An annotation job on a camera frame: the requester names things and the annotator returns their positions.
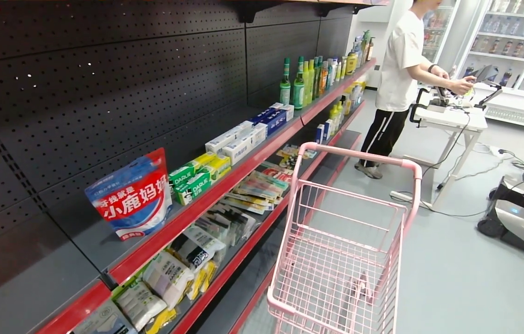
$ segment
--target shopping cart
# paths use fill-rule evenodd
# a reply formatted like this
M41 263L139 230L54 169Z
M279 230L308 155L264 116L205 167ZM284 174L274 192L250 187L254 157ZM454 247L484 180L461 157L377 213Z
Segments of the shopping cart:
M297 179L305 150L412 169L410 212L400 204ZM293 175L287 226L268 288L268 309L278 318L275 333L395 333L402 237L419 209L421 168L406 159L306 142L298 152ZM349 213L368 213L365 205L379 206L383 224L323 209L319 198L325 203L330 196L332 202L339 197L338 204ZM393 214L383 216L382 211ZM307 224L312 216L312 224ZM344 235L332 232L339 225ZM352 235L361 241L351 241Z

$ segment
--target white t-shirt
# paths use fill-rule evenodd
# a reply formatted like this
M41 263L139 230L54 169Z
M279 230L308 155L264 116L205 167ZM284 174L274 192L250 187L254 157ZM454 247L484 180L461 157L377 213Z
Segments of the white t-shirt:
M405 111L416 101L417 82L406 68L419 65L423 57L423 21L412 11L404 13L388 38L375 106L386 111Z

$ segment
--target man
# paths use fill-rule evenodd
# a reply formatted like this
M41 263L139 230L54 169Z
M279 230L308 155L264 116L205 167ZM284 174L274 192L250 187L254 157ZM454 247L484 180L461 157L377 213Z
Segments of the man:
M449 80L448 73L423 57L423 16L436 10L441 0L414 0L388 39L377 90L375 119L361 148L362 152L388 156L404 128L410 104L416 101L417 81L444 87L463 95L472 88L475 77ZM370 178L382 173L372 161L359 160L355 169Z

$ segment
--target refrigerator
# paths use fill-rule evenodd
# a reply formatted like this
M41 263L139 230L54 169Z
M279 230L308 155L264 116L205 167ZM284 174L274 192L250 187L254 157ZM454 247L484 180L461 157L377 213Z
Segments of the refrigerator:
M423 17L425 26L425 41L423 56L431 63L437 64L444 44L449 35L453 19L462 0L443 0L436 11L431 11Z
M504 92L524 96L524 0L488 0L483 9L476 16L458 75L494 65L498 74L489 80L503 86Z

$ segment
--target sneaker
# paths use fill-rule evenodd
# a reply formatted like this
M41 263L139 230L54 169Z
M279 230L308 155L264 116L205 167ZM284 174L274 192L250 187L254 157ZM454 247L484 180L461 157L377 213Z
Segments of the sneaker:
M377 170L377 167L365 167L364 165L361 165L360 163L355 164L355 169L363 172L365 175L372 179L381 179L383 177L382 173L380 173Z

